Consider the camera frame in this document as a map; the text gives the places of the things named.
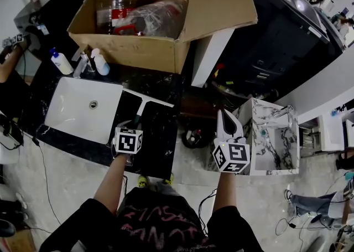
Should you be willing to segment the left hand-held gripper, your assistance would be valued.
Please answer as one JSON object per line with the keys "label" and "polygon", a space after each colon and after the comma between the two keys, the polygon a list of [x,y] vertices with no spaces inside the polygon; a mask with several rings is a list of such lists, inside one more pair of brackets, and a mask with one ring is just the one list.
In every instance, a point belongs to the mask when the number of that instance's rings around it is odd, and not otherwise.
{"label": "left hand-held gripper", "polygon": [[133,120],[123,121],[118,124],[112,139],[112,146],[116,153],[129,155],[126,165],[132,166],[134,155],[142,148],[143,131],[129,128],[133,128]]}

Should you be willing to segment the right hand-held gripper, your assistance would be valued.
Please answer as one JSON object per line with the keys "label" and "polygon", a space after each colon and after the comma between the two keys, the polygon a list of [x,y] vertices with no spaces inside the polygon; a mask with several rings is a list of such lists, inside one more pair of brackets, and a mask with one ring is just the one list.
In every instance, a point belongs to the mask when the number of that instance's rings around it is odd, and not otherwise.
{"label": "right hand-held gripper", "polygon": [[250,147],[243,137],[242,124],[231,112],[218,110],[216,136],[212,156],[218,171],[242,173],[251,161]]}

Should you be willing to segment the white squeegee dark handle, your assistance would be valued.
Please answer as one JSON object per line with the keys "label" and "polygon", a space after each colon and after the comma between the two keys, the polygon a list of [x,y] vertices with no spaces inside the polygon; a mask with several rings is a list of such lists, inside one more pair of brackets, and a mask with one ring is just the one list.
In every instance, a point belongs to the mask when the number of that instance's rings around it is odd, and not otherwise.
{"label": "white squeegee dark handle", "polygon": [[141,104],[139,106],[137,114],[136,114],[136,116],[135,116],[135,118],[133,120],[133,128],[131,128],[131,129],[134,129],[134,130],[140,130],[141,129],[140,118],[141,118],[142,113],[144,111],[144,108],[145,108],[145,106],[146,106],[146,104],[148,102],[153,102],[153,103],[156,103],[156,104],[159,104],[159,105],[163,105],[163,106],[167,106],[167,107],[174,107],[174,104],[171,104],[171,103],[159,100],[159,99],[155,99],[153,97],[150,97],[150,96],[147,96],[147,95],[132,91],[130,89],[124,88],[123,91],[128,92],[128,93],[130,93],[130,94],[132,94],[134,96],[138,96],[138,97],[140,97],[142,99],[142,102],[141,102]]}

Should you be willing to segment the person's right forearm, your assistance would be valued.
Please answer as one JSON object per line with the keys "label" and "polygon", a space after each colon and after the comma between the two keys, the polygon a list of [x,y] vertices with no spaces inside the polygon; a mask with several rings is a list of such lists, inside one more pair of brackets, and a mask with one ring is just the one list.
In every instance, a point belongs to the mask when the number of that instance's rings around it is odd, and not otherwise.
{"label": "person's right forearm", "polygon": [[236,175],[223,172],[219,178],[212,212],[236,205]]}

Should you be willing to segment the black countertop with white sink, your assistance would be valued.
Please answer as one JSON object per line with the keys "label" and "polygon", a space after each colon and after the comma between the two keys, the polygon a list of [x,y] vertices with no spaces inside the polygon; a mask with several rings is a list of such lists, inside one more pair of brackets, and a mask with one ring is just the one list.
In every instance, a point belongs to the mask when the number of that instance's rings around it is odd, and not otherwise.
{"label": "black countertop with white sink", "polygon": [[[122,84],[132,91],[173,104],[167,107],[148,102],[144,107],[140,123],[143,130],[142,149],[126,171],[165,178],[171,173],[177,136],[177,118],[183,91],[180,75],[111,64],[107,76],[84,75],[85,79]],[[21,104],[22,129],[66,153],[87,161],[108,166],[112,161],[110,144],[99,144],[51,129],[45,126],[45,116],[50,100],[59,83],[61,73],[52,63],[41,63],[32,83],[24,92]]]}

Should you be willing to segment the black bucket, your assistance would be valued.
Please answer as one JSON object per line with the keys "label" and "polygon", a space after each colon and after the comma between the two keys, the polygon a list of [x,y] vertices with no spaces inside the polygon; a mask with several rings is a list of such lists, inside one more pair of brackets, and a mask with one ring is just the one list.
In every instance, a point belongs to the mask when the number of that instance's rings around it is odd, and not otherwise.
{"label": "black bucket", "polygon": [[183,145],[190,149],[204,148],[208,145],[207,132],[202,129],[186,130],[182,134],[181,140]]}

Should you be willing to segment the white marble sink cabinet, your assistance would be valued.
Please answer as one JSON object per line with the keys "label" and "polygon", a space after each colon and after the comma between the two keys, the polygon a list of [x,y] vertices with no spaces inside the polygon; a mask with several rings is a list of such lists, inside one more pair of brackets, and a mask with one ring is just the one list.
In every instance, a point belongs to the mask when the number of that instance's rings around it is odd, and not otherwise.
{"label": "white marble sink cabinet", "polygon": [[283,107],[251,98],[232,113],[242,124],[244,137],[250,147],[251,161],[243,175],[280,176],[299,173],[298,117],[291,128],[268,125],[271,112]]}

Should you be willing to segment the white sink basin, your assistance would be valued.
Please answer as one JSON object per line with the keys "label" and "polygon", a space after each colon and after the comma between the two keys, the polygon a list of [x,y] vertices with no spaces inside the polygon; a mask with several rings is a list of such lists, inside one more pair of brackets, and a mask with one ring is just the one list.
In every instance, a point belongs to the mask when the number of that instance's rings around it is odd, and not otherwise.
{"label": "white sink basin", "polygon": [[62,77],[50,102],[45,125],[107,144],[122,92],[122,85]]}

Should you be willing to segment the chrome faucet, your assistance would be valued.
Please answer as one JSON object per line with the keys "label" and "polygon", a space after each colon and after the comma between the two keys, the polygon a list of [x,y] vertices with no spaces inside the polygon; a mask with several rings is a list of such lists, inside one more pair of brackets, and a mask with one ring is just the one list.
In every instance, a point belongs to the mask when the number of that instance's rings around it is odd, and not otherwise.
{"label": "chrome faucet", "polygon": [[297,113],[292,105],[271,112],[269,126],[276,128],[291,128],[297,119]]}
{"label": "chrome faucet", "polygon": [[91,65],[91,61],[85,52],[80,53],[80,59],[78,60],[78,65],[73,72],[73,78],[81,78],[82,73],[94,73],[95,70]]}

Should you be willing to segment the white spray bottle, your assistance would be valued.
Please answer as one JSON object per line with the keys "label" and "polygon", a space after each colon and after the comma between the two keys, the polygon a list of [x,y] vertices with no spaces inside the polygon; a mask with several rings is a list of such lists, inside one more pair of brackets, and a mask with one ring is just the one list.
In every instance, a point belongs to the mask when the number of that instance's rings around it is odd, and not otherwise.
{"label": "white spray bottle", "polygon": [[106,76],[109,74],[110,67],[99,48],[95,48],[91,51],[91,58],[94,60],[96,69],[100,75]]}

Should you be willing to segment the large cardboard box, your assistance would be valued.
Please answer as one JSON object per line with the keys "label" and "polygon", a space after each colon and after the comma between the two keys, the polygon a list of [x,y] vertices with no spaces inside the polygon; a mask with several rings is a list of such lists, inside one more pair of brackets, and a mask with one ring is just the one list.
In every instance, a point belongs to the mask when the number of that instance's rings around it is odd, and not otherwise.
{"label": "large cardboard box", "polygon": [[[96,32],[96,1],[84,0],[68,27],[81,47],[97,48],[110,63],[181,73],[190,43],[227,28],[256,24],[253,0],[187,0],[188,8],[178,39]],[[159,0],[138,0],[150,4]]]}

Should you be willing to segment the white soap pump bottle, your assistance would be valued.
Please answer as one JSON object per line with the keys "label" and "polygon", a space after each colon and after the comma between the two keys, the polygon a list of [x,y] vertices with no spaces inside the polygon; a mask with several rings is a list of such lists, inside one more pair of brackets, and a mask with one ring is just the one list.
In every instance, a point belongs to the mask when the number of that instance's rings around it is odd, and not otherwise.
{"label": "white soap pump bottle", "polygon": [[74,72],[71,64],[63,53],[59,53],[55,48],[50,49],[51,61],[64,75],[70,75]]}

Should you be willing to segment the white sink unit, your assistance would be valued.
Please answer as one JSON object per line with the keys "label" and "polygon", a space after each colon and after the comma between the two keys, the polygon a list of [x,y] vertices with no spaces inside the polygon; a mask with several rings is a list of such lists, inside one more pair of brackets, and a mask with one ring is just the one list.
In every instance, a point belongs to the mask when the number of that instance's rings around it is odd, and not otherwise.
{"label": "white sink unit", "polygon": [[299,125],[301,158],[345,149],[342,118],[330,113]]}

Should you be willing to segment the dark grey copier machine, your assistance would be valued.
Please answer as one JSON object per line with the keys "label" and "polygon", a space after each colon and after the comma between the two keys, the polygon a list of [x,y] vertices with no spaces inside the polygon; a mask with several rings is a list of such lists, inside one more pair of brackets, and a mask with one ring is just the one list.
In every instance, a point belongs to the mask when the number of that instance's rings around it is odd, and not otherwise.
{"label": "dark grey copier machine", "polygon": [[238,97],[274,102],[322,71],[346,49],[325,15],[306,0],[253,0],[258,21],[236,29],[215,83]]}

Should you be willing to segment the person's black printed shirt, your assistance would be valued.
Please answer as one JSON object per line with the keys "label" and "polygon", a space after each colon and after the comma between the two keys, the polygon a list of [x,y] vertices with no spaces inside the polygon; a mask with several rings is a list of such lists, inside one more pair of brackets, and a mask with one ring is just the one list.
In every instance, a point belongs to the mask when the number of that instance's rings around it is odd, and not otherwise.
{"label": "person's black printed shirt", "polygon": [[88,199],[54,231],[40,252],[70,252],[82,242],[89,252],[263,252],[235,206],[213,212],[208,234],[184,197],[134,188],[117,215]]}

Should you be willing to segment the clear plastic bag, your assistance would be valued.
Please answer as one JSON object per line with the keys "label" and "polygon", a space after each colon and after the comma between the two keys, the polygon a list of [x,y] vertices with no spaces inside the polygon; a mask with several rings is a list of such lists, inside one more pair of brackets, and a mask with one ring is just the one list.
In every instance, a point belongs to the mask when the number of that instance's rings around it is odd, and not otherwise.
{"label": "clear plastic bag", "polygon": [[187,0],[161,0],[138,7],[116,22],[113,33],[178,39],[187,8]]}

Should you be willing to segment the small cardboard box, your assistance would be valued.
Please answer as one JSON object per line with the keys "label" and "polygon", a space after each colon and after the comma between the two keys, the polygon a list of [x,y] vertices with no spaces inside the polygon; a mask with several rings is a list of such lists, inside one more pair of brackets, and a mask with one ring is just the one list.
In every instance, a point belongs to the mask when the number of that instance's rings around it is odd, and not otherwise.
{"label": "small cardboard box", "polygon": [[37,252],[30,229],[17,231],[13,236],[5,238],[10,252]]}

